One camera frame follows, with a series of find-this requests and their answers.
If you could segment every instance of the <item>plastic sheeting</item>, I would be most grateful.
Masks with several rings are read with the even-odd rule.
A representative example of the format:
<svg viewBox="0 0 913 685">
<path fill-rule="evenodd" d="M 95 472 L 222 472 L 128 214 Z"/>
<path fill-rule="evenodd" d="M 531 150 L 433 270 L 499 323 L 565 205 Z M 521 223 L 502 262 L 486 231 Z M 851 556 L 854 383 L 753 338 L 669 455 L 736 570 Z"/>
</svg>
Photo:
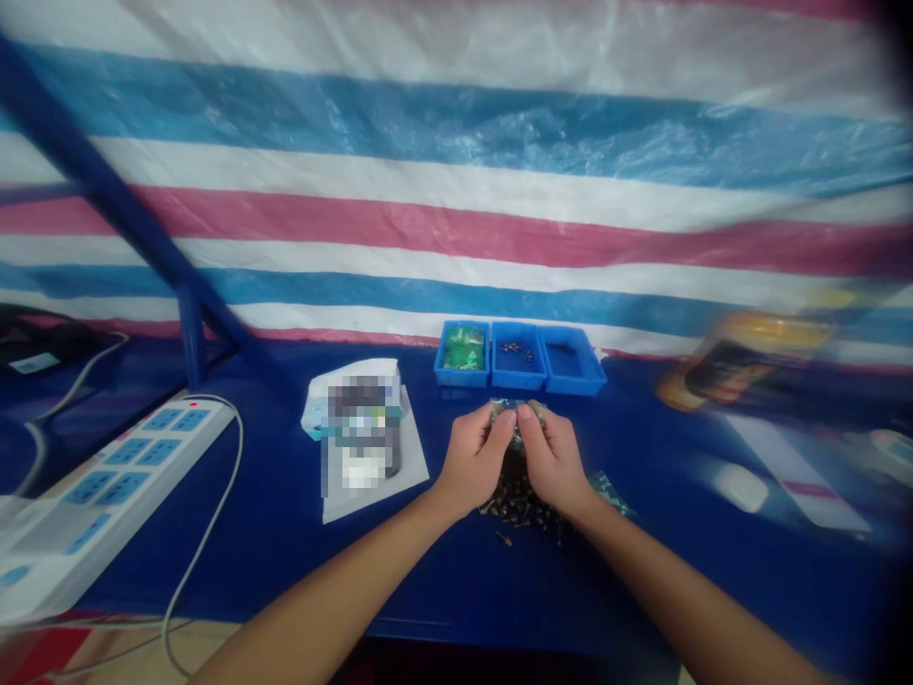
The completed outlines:
<svg viewBox="0 0 913 685">
<path fill-rule="evenodd" d="M 476 317 L 679 355 L 726 312 L 897 266 L 905 80 L 856 9 L 56 0 L 0 22 L 262 335 L 429 343 Z M 0 181 L 56 178 L 9 124 L 0 148 Z M 0 210 L 0 242 L 3 299 L 173 331 L 79 201 Z M 829 352 L 912 363 L 909 295 Z"/>
</svg>

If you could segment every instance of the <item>blue plastic bin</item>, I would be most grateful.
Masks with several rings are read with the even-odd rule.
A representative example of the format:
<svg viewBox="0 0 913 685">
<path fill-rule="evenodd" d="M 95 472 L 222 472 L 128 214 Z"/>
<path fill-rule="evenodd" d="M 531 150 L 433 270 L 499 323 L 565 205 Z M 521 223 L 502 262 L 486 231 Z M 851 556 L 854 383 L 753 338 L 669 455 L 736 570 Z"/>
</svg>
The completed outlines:
<svg viewBox="0 0 913 685">
<path fill-rule="evenodd" d="M 549 374 L 545 381 L 546 392 L 587 397 L 599 393 L 606 384 L 606 372 L 582 329 L 541 326 L 539 339 L 545 348 L 545 366 Z"/>
<path fill-rule="evenodd" d="M 470 325 L 481 328 L 485 331 L 485 370 L 475 371 L 473 369 L 448 369 L 444 368 L 444 340 L 447 338 L 447 331 L 458 325 Z M 491 350 L 491 327 L 487 322 L 444 322 L 444 328 L 440 332 L 440 343 L 437 345 L 437 356 L 435 357 L 435 375 L 437 376 L 438 385 L 455 385 L 457 387 L 485 387 L 488 385 L 488 374 L 492 368 L 492 350 Z"/>
<path fill-rule="evenodd" d="M 517 343 L 518 352 L 505 352 L 504 343 Z M 526 361 L 526 353 L 533 360 Z M 545 350 L 538 330 L 528 323 L 494 322 L 492 324 L 492 385 L 520 390 L 538 390 L 548 378 L 545 370 Z"/>
</svg>

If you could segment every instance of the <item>white cable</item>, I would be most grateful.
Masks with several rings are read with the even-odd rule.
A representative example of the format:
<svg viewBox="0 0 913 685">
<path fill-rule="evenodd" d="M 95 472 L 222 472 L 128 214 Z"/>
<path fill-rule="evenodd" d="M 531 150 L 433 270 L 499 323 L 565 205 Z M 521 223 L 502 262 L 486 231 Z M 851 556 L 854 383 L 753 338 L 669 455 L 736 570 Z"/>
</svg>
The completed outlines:
<svg viewBox="0 0 913 685">
<path fill-rule="evenodd" d="M 190 564 L 187 566 L 187 570 L 184 572 L 184 577 L 181 578 L 181 582 L 178 583 L 178 587 L 174 591 L 174 595 L 171 596 L 171 601 L 168 602 L 168 609 L 165 612 L 165 617 L 162 619 L 161 638 L 162 644 L 165 646 L 165 656 L 175 671 L 183 675 L 185 678 L 190 678 L 192 674 L 189 671 L 185 670 L 184 667 L 178 663 L 177 659 L 171 653 L 171 643 L 168 639 L 168 634 L 170 632 L 168 630 L 168 623 L 171 620 L 171 614 L 174 612 L 174 607 L 178 603 L 178 597 L 181 596 L 181 591 L 184 589 L 184 586 L 187 583 L 187 579 L 190 578 L 190 574 L 193 573 L 193 569 L 197 565 L 197 561 L 200 559 L 200 555 L 203 553 L 203 548 L 206 546 L 206 541 L 209 540 L 209 534 L 212 533 L 212 529 L 216 525 L 216 520 L 219 518 L 219 514 L 222 512 L 222 508 L 225 506 L 225 501 L 228 499 L 228 495 L 231 494 L 231 488 L 235 484 L 235 478 L 238 476 L 238 469 L 241 467 L 241 455 L 244 451 L 244 422 L 241 419 L 241 412 L 238 411 L 238 407 L 236 407 L 225 398 L 219 397 L 218 395 L 203 395 L 194 393 L 187 395 L 186 397 L 182 397 L 181 399 L 203 399 L 220 401 L 235 413 L 235 419 L 238 420 L 238 454 L 235 457 L 235 467 L 231 472 L 231 478 L 228 479 L 228 484 L 225 486 L 225 492 L 222 495 L 222 499 L 219 500 L 219 505 L 216 507 L 216 511 L 213 512 L 212 519 L 209 520 L 209 525 L 206 526 L 206 531 L 203 533 L 203 538 L 200 540 L 200 544 L 197 546 L 197 551 L 194 553 L 193 558 L 190 560 Z"/>
<path fill-rule="evenodd" d="M 191 623 L 193 623 L 192 620 L 185 621 L 181 625 L 176 625 L 174 628 L 169 629 L 169 632 L 174 633 L 175 631 L 179 631 L 182 628 L 187 627 Z M 69 669 L 67 671 L 47 671 L 46 673 L 37 675 L 36 677 L 34 677 L 30 680 L 26 680 L 24 683 L 22 683 L 22 685 L 34 685 L 34 683 L 40 682 L 44 679 L 63 680 L 64 678 L 71 678 L 71 677 L 76 677 L 78 675 L 85 675 L 87 673 L 91 673 L 92 671 L 96 671 L 97 669 L 103 668 L 104 666 L 107 666 L 108 664 L 113 663 L 114 661 L 122 659 L 127 655 L 131 655 L 134 652 L 138 652 L 139 650 L 143 649 L 144 647 L 148 647 L 150 644 L 152 644 L 153 642 L 157 642 L 160 639 L 162 639 L 162 636 L 156 635 L 155 637 L 151 637 L 148 640 L 144 640 L 143 642 L 140 642 L 138 645 L 133 645 L 129 649 L 125 649 L 122 652 L 118 652 L 115 655 L 111 655 L 111 656 L 108 656 L 107 658 L 103 658 L 101 661 L 96 661 L 95 663 L 89 664 L 88 666 L 81 666 L 79 668 Z"/>
<path fill-rule="evenodd" d="M 22 479 L 22 482 L 19 483 L 19 487 L 17 487 L 16 491 L 12 494 L 13 497 L 22 497 L 28 492 L 30 487 L 35 483 L 35 479 L 37 479 L 39 474 L 41 474 L 41 470 L 44 468 L 45 461 L 48 458 L 48 443 L 45 440 L 45 434 L 42 433 L 41 428 L 38 426 L 38 421 L 49 419 L 65 406 L 67 406 L 72 401 L 73 397 L 75 397 L 76 393 L 79 392 L 79 389 L 83 386 L 83 383 L 86 382 L 86 377 L 92 370 L 92 367 L 100 359 L 111 354 L 111 352 L 114 350 L 121 348 L 126 344 L 128 340 L 130 340 L 130 337 L 126 333 L 116 332 L 114 335 L 120 336 L 122 339 L 119 342 L 113 344 L 111 347 L 105 348 L 97 355 L 92 357 L 92 359 L 90 359 L 88 363 L 83 367 L 83 370 L 80 372 L 79 376 L 76 377 L 76 380 L 73 382 L 73 385 L 70 386 L 67 394 L 64 395 L 60 401 L 54 404 L 44 414 L 40 414 L 30 421 L 26 421 L 26 430 L 29 431 L 31 438 L 35 442 L 35 459 L 31 463 L 31 468 L 26 474 L 26 477 Z"/>
<path fill-rule="evenodd" d="M 124 631 L 142 628 L 157 628 L 162 625 L 160 618 L 141 620 L 103 620 L 100 618 L 75 618 L 64 621 L 42 621 L 28 625 L 17 625 L 0 631 L 0 636 L 14 633 L 31 633 L 33 631 L 50 630 L 52 628 L 91 628 L 92 630 Z"/>
</svg>

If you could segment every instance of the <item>blue metal pole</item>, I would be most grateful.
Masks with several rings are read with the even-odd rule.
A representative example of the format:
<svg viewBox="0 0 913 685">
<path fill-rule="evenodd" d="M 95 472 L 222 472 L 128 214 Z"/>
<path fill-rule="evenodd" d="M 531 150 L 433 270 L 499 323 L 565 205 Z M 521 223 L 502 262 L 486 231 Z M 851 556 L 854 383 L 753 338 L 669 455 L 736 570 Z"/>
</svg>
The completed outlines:
<svg viewBox="0 0 913 685">
<path fill-rule="evenodd" d="M 187 386 L 199 392 L 206 378 L 206 340 L 203 332 L 203 312 L 186 287 L 178 287 L 178 307 L 181 310 L 181 334 L 184 336 L 184 355 L 187 361 Z"/>
<path fill-rule="evenodd" d="M 242 358 L 283 399 L 283 405 L 299 412 L 301 390 L 171 242 L 158 220 L 82 134 L 69 113 L 4 36 L 0 36 L 0 102 L 66 176 L 87 184 L 90 190 L 86 199 L 156 273 L 176 292 L 179 286 L 186 288 L 188 296 L 202 307 L 206 322 L 217 334 L 237 345 Z"/>
</svg>

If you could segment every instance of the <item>pile of screws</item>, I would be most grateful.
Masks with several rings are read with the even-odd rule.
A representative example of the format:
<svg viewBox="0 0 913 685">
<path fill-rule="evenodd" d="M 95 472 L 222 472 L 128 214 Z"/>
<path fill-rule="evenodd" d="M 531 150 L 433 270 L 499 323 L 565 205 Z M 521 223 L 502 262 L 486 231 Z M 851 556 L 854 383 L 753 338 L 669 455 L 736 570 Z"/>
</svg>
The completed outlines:
<svg viewBox="0 0 913 685">
<path fill-rule="evenodd" d="M 558 547 L 564 535 L 565 520 L 553 509 L 539 499 L 530 485 L 526 475 L 526 460 L 517 450 L 509 449 L 504 455 L 504 466 L 497 481 L 497 488 L 492 498 L 478 508 L 479 514 L 500 518 L 505 523 L 512 523 L 514 528 L 541 527 L 548 531 L 551 527 L 557 531 Z M 501 531 L 495 531 L 512 546 L 511 539 Z"/>
<path fill-rule="evenodd" d="M 501 352 L 522 352 L 522 351 L 523 351 L 523 345 L 521 345 L 517 342 L 506 342 L 501 345 Z M 533 360 L 533 353 L 530 350 L 527 350 L 526 354 L 523 355 L 523 359 L 525 359 L 527 362 L 531 362 Z"/>
</svg>

